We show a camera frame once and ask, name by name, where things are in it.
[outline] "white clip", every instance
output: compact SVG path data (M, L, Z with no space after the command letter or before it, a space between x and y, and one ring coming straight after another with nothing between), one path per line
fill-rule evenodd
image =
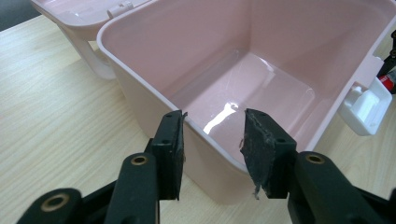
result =
M131 9L134 9L134 4L130 1L124 1L109 9L107 15L110 19L113 19Z

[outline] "plastic bin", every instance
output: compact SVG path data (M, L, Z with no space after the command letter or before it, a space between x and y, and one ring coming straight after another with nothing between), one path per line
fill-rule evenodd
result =
M395 15L391 0L153 0L107 22L97 41L144 132L188 112L185 173L236 203L254 189L239 151L247 107L271 115L299 151L313 150L340 105L376 130L390 95L363 93L385 89L373 53Z

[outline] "wooden table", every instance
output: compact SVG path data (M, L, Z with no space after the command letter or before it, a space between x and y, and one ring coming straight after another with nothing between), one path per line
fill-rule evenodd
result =
M386 56L390 43L382 46ZM315 151L355 185L388 198L396 187L396 101L375 136L354 134L338 115ZM53 189L87 195L115 180L143 151L116 80L97 77L43 16L0 33L0 222L14 223ZM187 176L180 202L162 202L162 223L290 223L286 200L214 203Z

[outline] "screw hole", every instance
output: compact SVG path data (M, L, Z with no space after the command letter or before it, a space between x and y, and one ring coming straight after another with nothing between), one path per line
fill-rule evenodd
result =
M56 194L41 204L41 210L43 212L52 212L62 208L69 202L69 195L65 193Z
M143 165L146 162L148 162L148 160L149 159L147 157L145 157L145 156L138 156L138 157L135 157L135 158L133 158L131 160L131 164L133 164L133 165Z
M306 159L307 159L308 161L312 162L312 163L315 163L315 164L323 164L323 163L324 163L324 159L321 158L321 157L318 156L318 155L310 154L310 155L307 155L307 156L306 156Z

